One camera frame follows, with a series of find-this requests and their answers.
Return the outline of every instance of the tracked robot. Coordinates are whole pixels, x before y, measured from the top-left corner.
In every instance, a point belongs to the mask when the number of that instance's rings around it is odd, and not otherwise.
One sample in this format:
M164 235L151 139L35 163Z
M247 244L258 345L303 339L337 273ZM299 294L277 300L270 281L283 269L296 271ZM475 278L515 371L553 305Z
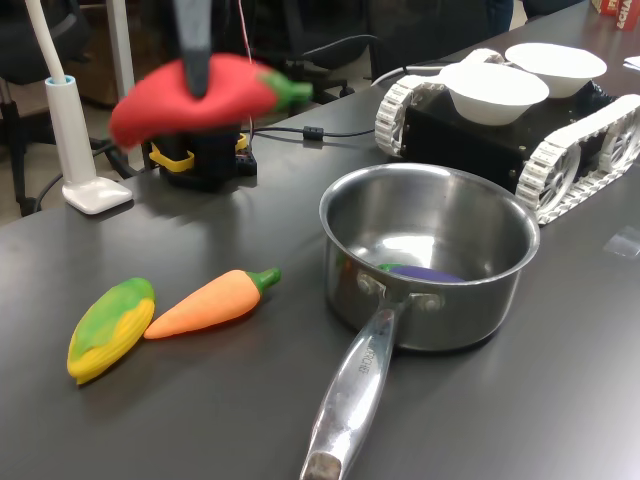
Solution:
M505 60L479 49L463 62ZM631 167L640 152L640 96L612 98L589 82L570 98L534 105L513 124L487 127L456 112L441 75L408 75L385 95L375 136L389 155L502 185L545 225Z

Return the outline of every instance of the white lamp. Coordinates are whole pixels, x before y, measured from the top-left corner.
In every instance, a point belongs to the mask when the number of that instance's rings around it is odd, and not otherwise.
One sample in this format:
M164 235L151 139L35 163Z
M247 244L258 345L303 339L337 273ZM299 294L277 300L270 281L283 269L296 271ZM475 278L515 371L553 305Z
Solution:
M51 75L45 87L64 177L62 195L70 205L89 215L128 202L133 198L131 190L96 175L76 79L62 70L40 0L26 0L26 4Z

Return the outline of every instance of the white bowl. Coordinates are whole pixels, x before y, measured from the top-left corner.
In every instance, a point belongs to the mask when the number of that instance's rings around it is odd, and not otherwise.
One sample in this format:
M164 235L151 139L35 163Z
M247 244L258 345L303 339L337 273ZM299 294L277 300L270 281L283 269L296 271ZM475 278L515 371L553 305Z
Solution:
M460 115L482 125L507 125L549 88L535 75L493 63L457 63L440 72Z
M514 45L505 57L544 80L551 98L575 95L589 80L607 71L607 64L593 53L551 43Z

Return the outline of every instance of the orange carrot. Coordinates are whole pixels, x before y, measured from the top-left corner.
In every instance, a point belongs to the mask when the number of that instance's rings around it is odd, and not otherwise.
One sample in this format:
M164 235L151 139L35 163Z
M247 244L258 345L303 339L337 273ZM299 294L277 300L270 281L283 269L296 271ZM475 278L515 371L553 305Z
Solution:
M280 275L278 268L262 273L227 272L161 315L144 332L144 338L169 337L238 318L258 304L262 293L278 283Z

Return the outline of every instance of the purple toy eggplant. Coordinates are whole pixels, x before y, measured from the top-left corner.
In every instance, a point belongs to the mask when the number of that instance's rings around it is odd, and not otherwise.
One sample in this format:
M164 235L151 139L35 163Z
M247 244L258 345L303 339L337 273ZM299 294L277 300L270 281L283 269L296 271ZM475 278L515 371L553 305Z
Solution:
M397 273L398 275L404 275L405 277L419 278L421 280L427 280L429 282L438 283L460 283L464 282L461 278L448 273L433 270L427 267L416 267L413 265L403 265L401 263L383 263L378 265L378 268L385 272Z

